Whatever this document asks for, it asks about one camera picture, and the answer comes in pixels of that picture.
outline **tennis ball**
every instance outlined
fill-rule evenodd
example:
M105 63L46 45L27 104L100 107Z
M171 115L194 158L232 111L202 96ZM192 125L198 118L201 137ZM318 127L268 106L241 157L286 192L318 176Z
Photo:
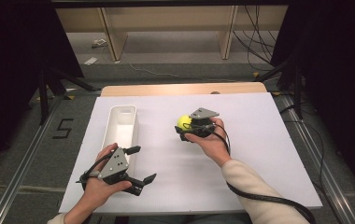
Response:
M182 131L188 131L192 128L191 123L192 119L188 115L183 115L178 119L177 126L181 128Z

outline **metal rail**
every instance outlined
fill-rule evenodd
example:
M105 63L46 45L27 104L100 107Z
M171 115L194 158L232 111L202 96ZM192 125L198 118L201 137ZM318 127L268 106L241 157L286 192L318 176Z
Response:
M285 106L289 106L293 104L293 101L289 97L288 98L284 97L283 103L285 104ZM290 109L289 115L291 116L293 121L300 121L298 116L295 114L294 110ZM347 200L343 191L335 181L327 163L325 162L325 160L322 159L322 152L315 144L314 139L309 133L307 127L305 126L304 123L294 123L294 124L298 133L301 135L305 143L305 147L308 150L312 161L316 164L316 167L319 171L320 171L321 163L323 162L322 165L323 168L321 173L322 181L324 183L324 186L330 193L330 196L334 203L334 207L338 215L340 216L341 221L347 224L351 224L351 223L355 224L355 214L352 211L352 207L349 204L349 201Z
M38 148L44 138L44 133L49 128L50 122L53 119L53 115L54 115L57 107L59 106L59 104L63 100L63 98L64 98L63 96L55 96L55 98L53 100L52 107L50 109L49 117L38 128L38 130L35 134L35 137L32 140L31 145L29 146L25 155L23 156L20 166L18 167L17 171L15 172L11 181L9 182L5 192L3 193L2 197L0 198L0 223L3 223L3 221L7 215L7 212L9 210L10 206L12 205L12 203L15 199L15 196L18 193L20 185L31 166L34 157L36 156Z

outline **white board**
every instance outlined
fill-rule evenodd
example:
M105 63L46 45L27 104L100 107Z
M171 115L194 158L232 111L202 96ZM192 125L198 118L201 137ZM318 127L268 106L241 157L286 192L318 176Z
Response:
M231 141L232 157L253 167L283 197L309 208L321 207L286 127L269 93L183 96L99 97L66 188L60 212L82 195L75 183L101 150L108 111L135 105L139 123L134 178L157 174L139 197L119 192L95 213L113 215L203 214L242 211L219 166L196 144L182 142L178 118L199 107L220 113Z

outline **white plastic bin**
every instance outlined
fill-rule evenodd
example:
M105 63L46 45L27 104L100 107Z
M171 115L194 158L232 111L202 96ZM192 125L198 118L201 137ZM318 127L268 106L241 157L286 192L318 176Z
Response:
M119 147L134 147L137 144L138 123L134 105L116 105L110 109L102 148L118 143ZM129 168L127 174L134 175L135 154L125 155Z

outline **gray floor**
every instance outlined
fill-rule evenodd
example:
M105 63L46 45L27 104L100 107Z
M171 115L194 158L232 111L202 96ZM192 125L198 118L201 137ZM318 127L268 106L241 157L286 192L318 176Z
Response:
M267 32L262 33L262 36L267 43L273 44L274 40ZM81 67L86 80L101 87L136 83L138 80L142 84L206 81L187 77L251 81L253 73L263 71L248 66L249 62L262 70L270 68L253 55L248 56L236 38L233 38L230 58L222 60L216 33L212 32L132 33L127 39L120 62L110 60L107 48L91 49L92 41L104 38L103 34L68 34L68 37L80 63L86 62L91 57L98 59L93 65ZM263 51L258 45L252 47L258 52ZM269 90L274 90L275 83L276 80L272 79L264 84ZM66 87L75 88L70 83L66 83ZM50 98L50 104L57 107L44 136L39 141L27 173L23 174L24 179L20 183L17 195L12 204L6 208L6 216L1 218L4 223L46 223L57 214L97 94L98 92L75 91L68 94L75 96L73 100ZM279 110L282 110L291 103L291 97L278 96L275 97L275 102ZM303 102L310 103L310 100L304 96ZM20 126L10 138L10 148L0 153L0 199L20 167L22 158L27 156L26 152L31 148L39 128L40 105L37 94L30 102L30 106L32 108L23 115ZM341 202L339 201L341 198L335 198L332 191L327 190L326 195L319 191L324 206L313 210L314 216L318 223L337 223L332 209L335 207L340 219L345 223L355 223L355 177L344 159L335 153L334 142L311 104L304 104L303 111L304 122L313 138L312 147L324 149L324 162L327 168L324 174L327 172L332 174L332 180L342 192L342 199L346 200L343 208L349 210L341 211L341 205L335 204ZM295 120L292 111L283 113L282 118L286 121ZM71 128L72 132L68 138L57 139L55 136L65 134L58 131L62 119L69 119L65 125ZM311 146L304 141L303 133L300 132L300 127L304 125L287 122L286 126L309 176L319 184L319 166L311 156ZM327 203L327 198L334 204L332 207ZM345 212L354 216L353 221L347 221ZM113 217L95 216L92 223L113 223Z

